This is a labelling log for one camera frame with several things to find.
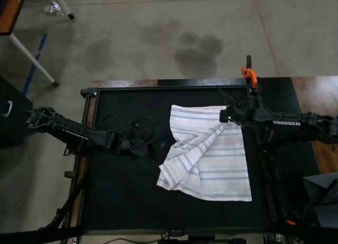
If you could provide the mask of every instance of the cloth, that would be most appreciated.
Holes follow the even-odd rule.
[[[220,123],[221,109],[172,105],[170,129],[177,143],[159,166],[157,186],[209,201],[251,201],[241,127]]]

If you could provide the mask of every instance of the floor stain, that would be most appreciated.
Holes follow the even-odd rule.
[[[110,54],[112,41],[102,39],[90,43],[85,50],[81,63],[91,72],[102,72],[114,65],[114,59]]]
[[[181,22],[170,21],[166,24],[150,25],[141,30],[140,40],[153,45],[167,43],[181,30]]]
[[[199,37],[195,33],[185,32],[180,43],[191,46],[177,50],[174,60],[179,71],[186,78],[210,78],[216,75],[216,56],[223,51],[223,42],[213,34]]]
[[[147,54],[144,52],[130,52],[127,56],[135,68],[143,75],[143,78],[147,78],[148,76],[145,70]]]
[[[184,32],[180,36],[180,44],[194,46],[200,41],[200,36],[193,32]]]

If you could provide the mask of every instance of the white table leg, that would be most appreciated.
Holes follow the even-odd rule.
[[[32,63],[53,83],[53,86],[57,87],[59,83],[57,83],[52,76],[49,75],[49,73],[42,67],[42,65],[35,59],[35,57],[30,54],[28,49],[25,48],[25,46],[15,37],[14,34],[10,35],[10,39],[13,41],[13,43],[28,57],[29,60],[32,61]]]
[[[61,9],[63,11],[64,14],[66,14],[69,19],[73,20],[74,19],[74,14],[70,12],[67,4],[65,3],[64,0],[57,0],[59,5],[61,6]]]

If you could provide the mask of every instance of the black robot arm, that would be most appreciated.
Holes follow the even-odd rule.
[[[29,114],[26,122],[28,129],[35,132],[49,133],[63,141],[66,143],[66,149],[70,154],[86,156],[90,153],[92,146],[95,146],[119,156],[133,155],[143,157],[150,149],[159,149],[161,147],[155,141],[158,134],[157,125],[155,136],[150,129],[140,127],[136,122],[134,122],[131,132],[127,134],[122,123],[122,131],[98,130],[99,125],[95,128],[86,127],[63,117],[49,107],[34,108],[32,111],[27,111],[27,113]]]
[[[319,140],[327,144],[338,143],[338,119],[316,113],[288,114],[265,108],[248,108],[236,101],[220,112],[220,122],[234,122],[243,128],[265,131],[263,143]]]

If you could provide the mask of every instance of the black cabinet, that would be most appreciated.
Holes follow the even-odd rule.
[[[26,110],[33,103],[0,76],[0,146],[20,145],[27,134]]]

